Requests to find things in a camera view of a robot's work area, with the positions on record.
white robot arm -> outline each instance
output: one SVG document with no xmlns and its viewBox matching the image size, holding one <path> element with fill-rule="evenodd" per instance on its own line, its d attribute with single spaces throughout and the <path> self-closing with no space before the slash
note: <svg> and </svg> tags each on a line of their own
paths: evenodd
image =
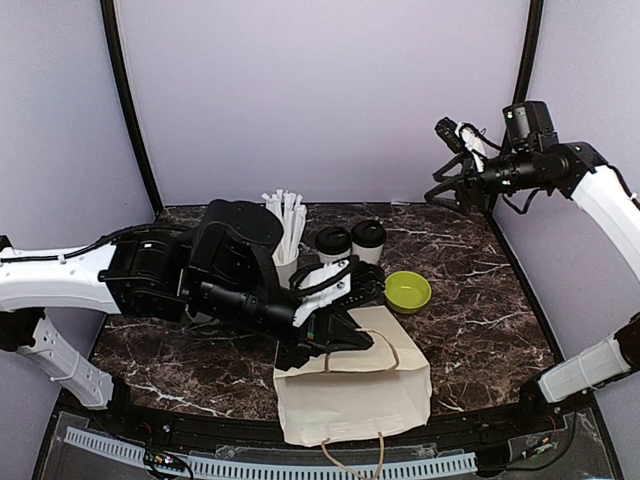
<svg viewBox="0 0 640 480">
<path fill-rule="evenodd" d="M 425 194 L 425 200 L 463 214 L 472 206 L 488 213 L 492 197 L 532 190 L 522 209 L 505 198 L 517 213 L 525 214 L 536 193 L 557 189 L 598 224 L 640 281 L 640 205 L 618 170 L 587 143 L 559 143 L 543 102 L 511 105 L 503 114 L 513 151 L 491 159 L 471 150 L 470 139 L 461 138 L 454 122 L 448 118 L 438 122 L 436 132 L 457 156 L 434 174 L 439 184 Z M 465 125 L 476 139 L 494 145 L 473 125 Z M 478 155 L 482 169 L 477 167 Z M 460 173 L 448 175 L 457 166 L 462 167 Z M 454 199 L 441 196 L 451 190 Z M 521 401 L 528 396 L 531 401 L 561 402 L 638 371 L 636 317 L 614 335 L 531 379 L 521 389 Z"/>
<path fill-rule="evenodd" d="M 280 288 L 277 218 L 258 204 L 214 200 L 194 229 L 140 225 L 79 249 L 22 251 L 0 237 L 0 350 L 34 361 L 94 410 L 122 408 L 128 387 L 83 358 L 46 307 L 180 321 L 203 313 L 280 341 L 276 366 L 373 345 L 347 313 L 384 288 L 357 257 L 301 269 Z M 313 315 L 313 321 L 307 321 Z"/>
</svg>

paper bag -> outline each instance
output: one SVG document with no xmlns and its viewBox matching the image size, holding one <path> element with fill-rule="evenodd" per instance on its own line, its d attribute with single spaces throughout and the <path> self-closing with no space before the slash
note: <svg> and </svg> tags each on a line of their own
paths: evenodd
<svg viewBox="0 0 640 480">
<path fill-rule="evenodd" d="M 413 340 L 386 307 L 349 313 L 373 338 L 369 350 L 322 355 L 302 368 L 274 371 L 287 443 L 312 447 L 327 439 L 396 435 L 429 419 L 429 362 Z"/>
</svg>

white wall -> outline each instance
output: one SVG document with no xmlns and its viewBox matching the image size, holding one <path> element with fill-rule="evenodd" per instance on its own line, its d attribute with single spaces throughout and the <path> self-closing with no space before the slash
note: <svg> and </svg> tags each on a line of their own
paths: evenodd
<svg viewBox="0 0 640 480">
<path fill-rule="evenodd" d="M 591 143 L 640 189 L 640 2 L 546 2 L 529 98 L 547 102 L 561 141 Z M 566 356 L 640 311 L 640 286 L 615 248 L 575 205 L 539 195 L 525 217 L 498 220 Z M 598 394 L 626 477 L 640 472 L 640 376 Z"/>
<path fill-rule="evenodd" d="M 0 11 L 0 233 L 48 248 L 151 220 L 99 2 L 3 0 Z M 88 352 L 102 315 L 50 313 Z M 0 352 L 3 479 L 31 478 L 57 394 L 28 361 Z"/>
<path fill-rule="evenodd" d="M 165 204 L 421 201 L 451 158 L 433 128 L 501 139 L 527 0 L 120 1 Z"/>
</svg>

tabletop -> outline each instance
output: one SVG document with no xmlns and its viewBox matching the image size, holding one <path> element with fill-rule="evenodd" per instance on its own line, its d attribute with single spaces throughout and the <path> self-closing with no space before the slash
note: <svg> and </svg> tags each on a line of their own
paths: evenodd
<svg viewBox="0 0 640 480">
<path fill-rule="evenodd" d="M 430 282 L 430 302 L 396 315 L 431 364 L 435 415 L 515 403 L 553 354 L 500 245 L 479 215 L 424 204 L 308 206 L 301 264 L 315 234 L 378 220 L 388 232 L 380 265 Z M 196 226 L 206 207 L 171 207 L 159 220 Z M 276 342 L 220 325 L 111 316 L 92 361 L 131 386 L 135 404 L 175 412 L 277 420 Z"/>
</svg>

black cup lid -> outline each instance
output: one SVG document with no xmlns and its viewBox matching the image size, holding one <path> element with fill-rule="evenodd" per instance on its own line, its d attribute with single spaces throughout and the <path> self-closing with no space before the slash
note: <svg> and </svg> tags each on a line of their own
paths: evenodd
<svg viewBox="0 0 640 480">
<path fill-rule="evenodd" d="M 323 228 L 316 235 L 316 250 L 325 255 L 338 255 L 351 248 L 351 236 L 342 227 Z"/>
<path fill-rule="evenodd" d="M 387 231 L 375 220 L 365 220 L 351 229 L 353 243 L 364 248 L 376 248 L 387 241 Z"/>
</svg>

